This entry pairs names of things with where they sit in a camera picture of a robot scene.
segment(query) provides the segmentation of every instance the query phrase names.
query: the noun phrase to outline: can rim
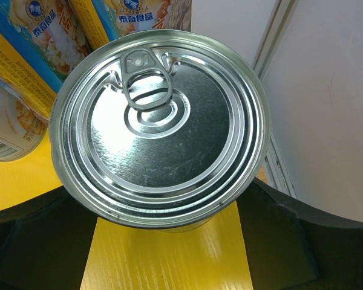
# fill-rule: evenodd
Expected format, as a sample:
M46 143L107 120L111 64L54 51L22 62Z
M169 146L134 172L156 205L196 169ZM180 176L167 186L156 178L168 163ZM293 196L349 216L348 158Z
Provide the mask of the can rim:
M255 96L257 96L258 101L255 102L255 107L260 114L261 128L258 129L258 146L256 146L255 153L253 157L249 160L250 170L244 170L241 177L238 179L238 183L233 184L232 193L222 197L218 203L218 206L211 207L204 214L201 214L193 221L184 222L180 225L173 224L138 224L135 221L130 221L127 219L122 219L121 217L116 217L110 212L105 211L105 209L100 208L97 204L93 203L86 195L84 195L76 179L80 178L78 172L72 172L67 166L67 157L64 154L64 147L62 140L60 138L63 132L62 120L67 113L67 108L65 106L67 98L65 96L70 95L72 91L75 91L86 78L91 77L91 72L88 75L90 69L97 71L97 63L100 65L99 60L106 59L112 54L116 54L119 51L123 51L130 47L136 47L140 44L148 43L148 38L155 38L157 41L177 41L177 42L188 42L188 44L196 45L197 47L204 48L220 58L225 59L228 63L236 68L238 72L241 72L243 77L247 79L247 84L250 86L250 90L253 91ZM138 228L174 228L181 225L193 224L195 222L201 221L203 219L212 216L218 211L222 210L228 206L231 202L236 200L242 192L245 191L247 186L252 182L254 177L257 175L263 160L266 156L267 148L270 140L270 116L269 116L269 106L264 93L264 89L259 78L255 75L249 65L232 49L224 45L223 43L212 39L207 36L202 36L195 33L190 33L186 31L176 31L176 30L151 30L143 31L139 33L129 34L127 36L121 37L120 39L114 40L110 43L105 44L100 47L95 52L91 53L85 60L83 60L77 68L68 76L64 85L61 87L56 101L51 112L51 120L49 125L49 134L51 141L51 152L52 160L56 173L61 180L62 184L68 190L70 195L77 199L81 204L86 206L88 209L97 213L101 217L108 219L109 221L124 224L130 227Z

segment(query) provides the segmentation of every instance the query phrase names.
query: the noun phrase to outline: blue and yellow package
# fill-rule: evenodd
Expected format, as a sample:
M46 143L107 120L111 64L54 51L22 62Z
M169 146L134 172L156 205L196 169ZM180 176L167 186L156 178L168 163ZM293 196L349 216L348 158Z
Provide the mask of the blue and yellow package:
M89 52L66 0L0 0L0 79L45 119Z
M95 50L124 35L151 29L191 30L191 0L70 0Z

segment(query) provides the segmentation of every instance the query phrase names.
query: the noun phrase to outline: blue logo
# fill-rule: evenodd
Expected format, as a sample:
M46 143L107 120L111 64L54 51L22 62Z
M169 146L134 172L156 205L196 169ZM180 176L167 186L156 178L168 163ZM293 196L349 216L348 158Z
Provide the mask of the blue logo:
M42 6L37 1L31 1L28 5L28 11L33 17L39 17L42 14Z
M137 10L139 8L139 2L140 0L123 0L125 7L130 10Z

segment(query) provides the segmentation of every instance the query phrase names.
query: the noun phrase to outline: concentric ring on lid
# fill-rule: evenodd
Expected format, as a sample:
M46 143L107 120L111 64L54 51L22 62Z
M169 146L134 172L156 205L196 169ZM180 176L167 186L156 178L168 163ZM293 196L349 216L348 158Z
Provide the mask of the concentric ring on lid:
M122 55L141 50L154 53L172 83L135 76L128 103ZM269 122L260 81L230 48L152 30L106 44L69 75L50 140L60 180L83 205L118 224L171 228L208 218L246 189L265 157Z

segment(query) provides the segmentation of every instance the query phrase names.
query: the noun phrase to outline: pull tab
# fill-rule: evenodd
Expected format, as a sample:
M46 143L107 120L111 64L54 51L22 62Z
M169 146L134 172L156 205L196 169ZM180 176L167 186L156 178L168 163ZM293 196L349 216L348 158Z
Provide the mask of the pull tab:
M158 60L154 52L149 48L133 48L124 52L121 55L121 72L122 72L122 91L128 101L128 104L133 109L139 112L151 111L167 104L172 97L173 86L171 78L165 70L164 66ZM168 91L164 97L160 100L152 101L149 104L139 105L132 100L128 85L132 80L135 80L143 75L148 75L148 73L157 74L161 73L168 84ZM158 90L147 92L142 95L155 94Z

